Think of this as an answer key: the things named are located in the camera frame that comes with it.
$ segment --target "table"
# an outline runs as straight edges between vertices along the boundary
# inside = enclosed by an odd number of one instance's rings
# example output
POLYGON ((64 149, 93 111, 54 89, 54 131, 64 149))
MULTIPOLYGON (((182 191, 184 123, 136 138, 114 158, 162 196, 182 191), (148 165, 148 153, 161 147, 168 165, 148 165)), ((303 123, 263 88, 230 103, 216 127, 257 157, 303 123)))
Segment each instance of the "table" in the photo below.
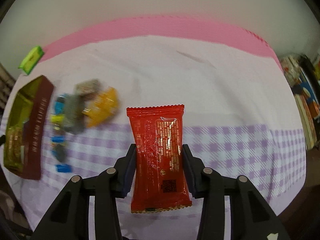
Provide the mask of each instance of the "table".
MULTIPOLYGON (((44 50, 32 73, 18 78, 2 132, 15 93, 41 74, 56 87, 52 99, 98 77, 105 87, 118 90, 121 107, 111 122, 67 136, 72 174, 55 171, 49 122, 42 140, 41 180, 23 180, 4 169, 32 229, 73 175, 95 176, 125 155, 133 142, 125 112, 129 106, 184 104, 183 143, 223 176, 248 176, 276 214, 303 186, 305 144, 299 112, 273 50, 253 33, 212 20, 138 17, 84 29, 44 50)), ((202 200, 193 199, 192 207, 181 210, 131 214, 132 193, 117 200, 124 236, 196 238, 202 200)), ((92 203, 89 231, 94 237, 92 203)), ((225 209, 229 239, 228 198, 225 209)))

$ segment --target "blue candy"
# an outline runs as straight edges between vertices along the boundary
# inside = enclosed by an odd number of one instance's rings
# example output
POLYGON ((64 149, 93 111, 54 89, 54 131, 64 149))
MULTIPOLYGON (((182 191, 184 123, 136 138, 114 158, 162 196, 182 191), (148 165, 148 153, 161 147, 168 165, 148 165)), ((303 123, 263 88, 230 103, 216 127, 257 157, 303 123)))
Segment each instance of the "blue candy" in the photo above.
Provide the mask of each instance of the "blue candy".
POLYGON ((64 103, 56 102, 54 105, 54 112, 55 114, 62 114, 63 112, 64 103))
POLYGON ((64 142, 64 136, 61 135, 61 136, 51 137, 51 141, 56 142, 56 143, 62 143, 62 142, 64 142))
POLYGON ((57 172, 70 173, 72 172, 71 166, 68 164, 56 164, 57 172))

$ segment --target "white wall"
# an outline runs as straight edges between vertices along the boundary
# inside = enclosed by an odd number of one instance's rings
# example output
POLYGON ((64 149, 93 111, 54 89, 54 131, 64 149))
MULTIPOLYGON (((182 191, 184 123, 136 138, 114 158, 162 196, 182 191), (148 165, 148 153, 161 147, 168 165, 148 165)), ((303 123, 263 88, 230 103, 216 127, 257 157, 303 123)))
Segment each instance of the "white wall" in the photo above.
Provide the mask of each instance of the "white wall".
POLYGON ((278 56, 315 56, 320 25, 303 0, 16 0, 0 24, 0 61, 17 77, 35 45, 119 17, 209 14, 262 36, 278 56))

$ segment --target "green snack package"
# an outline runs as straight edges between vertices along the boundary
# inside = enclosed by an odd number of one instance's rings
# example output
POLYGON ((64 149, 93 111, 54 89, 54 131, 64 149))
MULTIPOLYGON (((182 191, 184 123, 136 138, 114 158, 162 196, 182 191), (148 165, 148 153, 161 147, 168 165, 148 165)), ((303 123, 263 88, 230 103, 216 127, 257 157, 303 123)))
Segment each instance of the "green snack package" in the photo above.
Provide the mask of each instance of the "green snack package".
POLYGON ((22 60, 19 68, 22 69, 27 75, 33 70, 35 65, 43 56, 44 52, 40 46, 34 47, 28 55, 22 60))

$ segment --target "nutrition label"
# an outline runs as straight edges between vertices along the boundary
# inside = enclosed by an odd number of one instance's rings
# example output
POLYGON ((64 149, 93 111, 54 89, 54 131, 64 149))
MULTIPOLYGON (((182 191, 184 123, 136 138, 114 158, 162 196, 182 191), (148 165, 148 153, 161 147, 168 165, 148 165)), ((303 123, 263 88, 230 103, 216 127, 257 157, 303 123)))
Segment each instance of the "nutrition label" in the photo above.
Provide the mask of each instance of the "nutrition label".
POLYGON ((179 132, 179 120, 158 119, 156 120, 156 140, 158 162, 169 159, 171 172, 179 171, 179 156, 181 154, 181 134, 179 132))

